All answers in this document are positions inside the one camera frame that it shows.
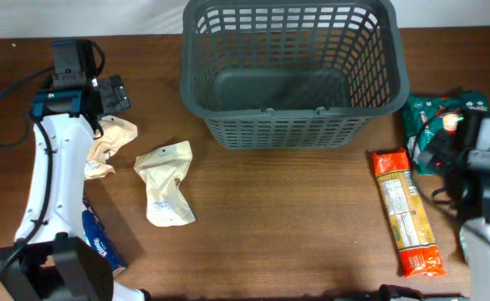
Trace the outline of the green Nescafe coffee bag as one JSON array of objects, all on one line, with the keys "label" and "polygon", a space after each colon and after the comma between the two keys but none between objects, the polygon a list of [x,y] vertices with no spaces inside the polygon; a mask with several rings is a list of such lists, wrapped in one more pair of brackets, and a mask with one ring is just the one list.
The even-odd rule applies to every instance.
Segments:
[{"label": "green Nescafe coffee bag", "polygon": [[401,108],[401,121],[405,131],[407,157],[413,156],[413,166],[419,176],[434,174],[433,170],[423,164],[416,165],[417,158],[437,132],[455,131],[456,111],[461,108],[487,110],[489,103],[484,94],[472,91],[454,97],[409,95]]}]

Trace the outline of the orange spaghetti pasta pack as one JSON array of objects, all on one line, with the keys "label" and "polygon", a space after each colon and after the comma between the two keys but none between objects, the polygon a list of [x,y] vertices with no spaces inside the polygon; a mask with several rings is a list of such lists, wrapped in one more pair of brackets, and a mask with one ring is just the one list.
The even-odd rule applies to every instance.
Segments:
[{"label": "orange spaghetti pasta pack", "polygon": [[371,161],[404,275],[445,275],[447,271],[405,149],[374,152]]}]

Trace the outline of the grey plastic laundry basket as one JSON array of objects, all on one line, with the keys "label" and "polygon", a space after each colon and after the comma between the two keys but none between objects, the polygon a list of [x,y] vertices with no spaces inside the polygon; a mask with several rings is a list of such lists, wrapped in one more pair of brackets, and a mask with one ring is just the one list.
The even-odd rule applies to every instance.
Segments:
[{"label": "grey plastic laundry basket", "polygon": [[388,0],[193,0],[181,99],[228,149],[335,148],[407,101]]}]

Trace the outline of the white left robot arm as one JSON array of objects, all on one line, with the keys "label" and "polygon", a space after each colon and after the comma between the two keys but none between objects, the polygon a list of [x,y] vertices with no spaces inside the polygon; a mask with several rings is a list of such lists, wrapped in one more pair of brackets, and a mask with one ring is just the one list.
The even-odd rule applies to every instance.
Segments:
[{"label": "white left robot arm", "polygon": [[102,79],[105,54],[88,39],[52,44],[54,64],[27,113],[35,158],[13,245],[0,247],[0,285],[14,300],[148,300],[114,279],[84,239],[84,167],[100,120],[130,108],[118,75]]}]

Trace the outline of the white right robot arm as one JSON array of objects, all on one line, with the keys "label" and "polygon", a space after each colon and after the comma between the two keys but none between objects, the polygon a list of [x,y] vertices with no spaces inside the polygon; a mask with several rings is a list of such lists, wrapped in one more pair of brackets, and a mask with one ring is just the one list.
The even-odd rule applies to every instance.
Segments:
[{"label": "white right robot arm", "polygon": [[426,148],[371,156],[406,275],[440,275],[443,262],[423,204],[459,227],[472,274],[472,300],[490,300],[490,111],[440,114],[453,128],[438,131]]}]

